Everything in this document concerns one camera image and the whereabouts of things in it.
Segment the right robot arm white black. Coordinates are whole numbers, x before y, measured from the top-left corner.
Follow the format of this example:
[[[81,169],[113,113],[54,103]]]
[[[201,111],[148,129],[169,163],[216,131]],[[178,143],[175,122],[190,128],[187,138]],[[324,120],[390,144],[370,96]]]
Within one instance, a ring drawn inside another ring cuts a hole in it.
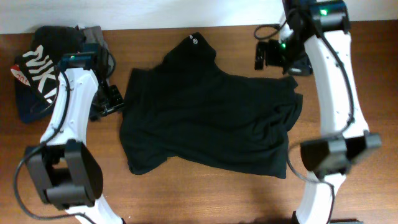
[[[331,223],[336,195],[354,165],[381,147],[361,111],[351,64],[348,8],[343,1],[284,1],[274,32],[257,38],[254,67],[313,75],[320,136],[297,144],[307,173],[292,223]]]

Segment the grey folded garment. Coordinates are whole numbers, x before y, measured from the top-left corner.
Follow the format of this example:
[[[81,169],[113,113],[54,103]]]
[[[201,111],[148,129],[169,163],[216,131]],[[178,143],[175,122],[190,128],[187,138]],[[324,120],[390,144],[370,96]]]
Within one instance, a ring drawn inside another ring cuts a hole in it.
[[[109,49],[100,26],[79,27],[79,31],[84,35],[86,44],[100,44],[105,49]]]

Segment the navy folded garment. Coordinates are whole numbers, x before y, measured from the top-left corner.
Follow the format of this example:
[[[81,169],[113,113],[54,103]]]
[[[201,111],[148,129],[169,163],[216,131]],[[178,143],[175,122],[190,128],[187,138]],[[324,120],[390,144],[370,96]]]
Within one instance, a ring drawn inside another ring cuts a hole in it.
[[[25,85],[19,80],[14,80],[17,112],[20,120],[29,124],[49,116],[53,112],[54,100],[57,89],[53,84],[50,86],[50,96],[41,92],[35,85]]]

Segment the red white folded garment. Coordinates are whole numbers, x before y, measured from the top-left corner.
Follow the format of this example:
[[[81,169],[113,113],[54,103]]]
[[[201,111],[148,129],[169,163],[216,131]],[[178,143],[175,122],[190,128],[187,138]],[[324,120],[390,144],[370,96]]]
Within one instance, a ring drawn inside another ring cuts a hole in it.
[[[30,86],[30,82],[27,79],[27,77],[23,74],[23,72],[20,70],[19,66],[17,64],[14,64],[11,67],[11,73],[14,75],[14,77],[20,81],[22,84],[26,86]]]

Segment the black Nike shirt folded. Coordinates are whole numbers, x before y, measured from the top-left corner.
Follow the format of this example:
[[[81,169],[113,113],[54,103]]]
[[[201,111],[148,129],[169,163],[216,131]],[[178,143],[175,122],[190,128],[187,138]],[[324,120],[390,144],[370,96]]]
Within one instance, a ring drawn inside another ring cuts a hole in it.
[[[33,36],[30,49],[15,58],[31,86],[50,96],[51,84],[58,87],[56,65],[65,54],[77,53],[85,42],[84,35],[74,27],[43,26]]]

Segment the black t-shirt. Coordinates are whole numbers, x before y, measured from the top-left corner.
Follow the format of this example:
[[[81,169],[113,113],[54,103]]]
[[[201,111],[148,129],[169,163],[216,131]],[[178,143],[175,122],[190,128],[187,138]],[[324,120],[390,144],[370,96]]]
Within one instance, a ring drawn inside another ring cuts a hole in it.
[[[171,157],[284,179],[288,133],[302,111],[293,77],[230,75],[196,32],[150,69],[132,70],[119,138],[131,173]]]

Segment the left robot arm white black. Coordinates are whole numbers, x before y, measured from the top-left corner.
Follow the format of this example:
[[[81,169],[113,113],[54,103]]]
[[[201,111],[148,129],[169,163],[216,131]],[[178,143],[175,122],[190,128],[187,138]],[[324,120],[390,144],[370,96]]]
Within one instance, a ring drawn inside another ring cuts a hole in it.
[[[58,65],[57,99],[47,129],[38,146],[26,148],[21,166],[26,166],[39,198],[63,211],[39,216],[28,211],[13,177],[13,190],[21,209],[37,220],[75,217],[80,223],[124,223],[103,195],[103,173],[86,146],[90,112],[103,117],[120,111],[124,100],[107,81],[108,49],[85,44],[81,52],[64,54]]]

